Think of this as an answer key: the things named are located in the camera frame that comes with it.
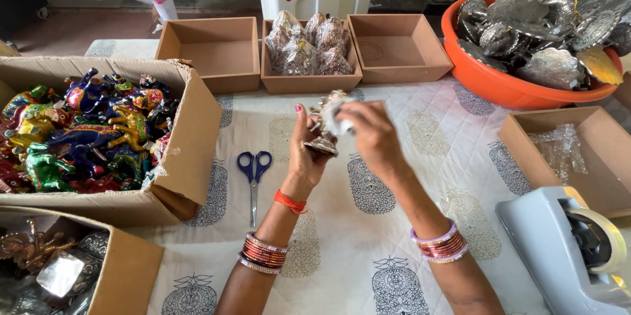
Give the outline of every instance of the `green camel figurine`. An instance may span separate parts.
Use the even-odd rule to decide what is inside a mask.
[[[32,143],[28,147],[26,167],[28,174],[33,179],[33,186],[38,192],[76,192],[61,178],[59,169],[68,173],[75,172],[75,166],[59,160],[48,152],[48,146],[40,143]]]

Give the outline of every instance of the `tablecloth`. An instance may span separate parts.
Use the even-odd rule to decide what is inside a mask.
[[[107,47],[112,57],[152,58],[157,40],[104,44],[93,47]],[[93,47],[92,55],[103,55]],[[497,202],[531,190],[497,135],[510,110],[477,97],[449,75],[431,83],[360,85],[351,95],[385,102],[407,161],[430,198],[458,224],[506,312],[549,314],[495,214]],[[249,186],[236,158],[261,150],[273,156],[259,184],[260,223],[288,170],[293,106],[316,105],[319,96],[270,95],[264,89],[215,96],[224,113],[208,205],[180,225],[128,230],[166,248],[149,315],[214,311],[252,230]],[[616,103],[605,102],[624,109]],[[625,114],[619,121],[628,120]],[[338,150],[308,200],[309,212],[298,219],[292,251],[264,314],[452,314],[390,190],[366,168],[351,137],[342,137]]]

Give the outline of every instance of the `red thread bracelet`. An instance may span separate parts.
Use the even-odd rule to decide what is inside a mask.
[[[292,201],[291,199],[289,199],[288,196],[285,196],[283,193],[280,193],[280,190],[277,190],[276,194],[274,194],[274,201],[277,201],[280,204],[284,204],[284,205],[290,207],[292,209],[292,211],[294,213],[296,213],[296,214],[307,213],[307,212],[303,212],[303,210],[305,209],[305,206],[307,205],[307,202],[305,202],[305,201],[301,201],[301,202]]]

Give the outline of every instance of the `orange plastic basin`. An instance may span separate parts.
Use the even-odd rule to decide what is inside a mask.
[[[574,102],[598,101],[611,95],[618,86],[600,83],[591,79],[593,90],[574,92],[555,90],[526,82],[517,77],[501,73],[460,49],[456,43],[457,14],[460,5],[466,0],[456,1],[442,15],[440,26],[445,35],[445,51],[454,63],[453,76],[467,89],[481,98],[517,110],[555,109]],[[484,0],[487,5],[495,0]],[[613,64],[622,73],[622,63],[612,48],[605,48]]]

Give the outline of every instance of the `scissor blade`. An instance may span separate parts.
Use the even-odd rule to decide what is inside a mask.
[[[250,226],[256,227],[256,205],[259,200],[259,185],[256,181],[252,181],[250,184],[250,206],[252,213],[250,215]]]

